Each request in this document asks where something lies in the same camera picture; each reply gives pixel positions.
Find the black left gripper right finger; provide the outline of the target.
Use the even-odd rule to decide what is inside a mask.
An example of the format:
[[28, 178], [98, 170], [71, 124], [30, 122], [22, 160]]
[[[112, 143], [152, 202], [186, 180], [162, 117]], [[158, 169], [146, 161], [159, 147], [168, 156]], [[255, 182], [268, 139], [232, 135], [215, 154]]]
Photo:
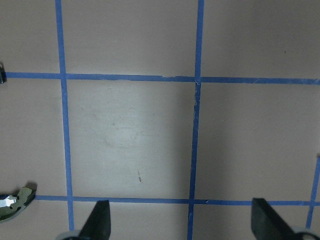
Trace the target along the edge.
[[252, 199], [250, 226], [256, 240], [300, 239], [264, 198]]

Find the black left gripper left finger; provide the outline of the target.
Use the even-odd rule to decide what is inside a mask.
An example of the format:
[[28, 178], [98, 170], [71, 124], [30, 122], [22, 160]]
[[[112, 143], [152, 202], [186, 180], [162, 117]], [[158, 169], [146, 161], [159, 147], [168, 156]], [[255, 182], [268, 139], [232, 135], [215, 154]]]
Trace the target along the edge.
[[108, 200], [99, 200], [83, 225], [78, 238], [80, 240], [108, 240], [110, 235], [110, 203]]

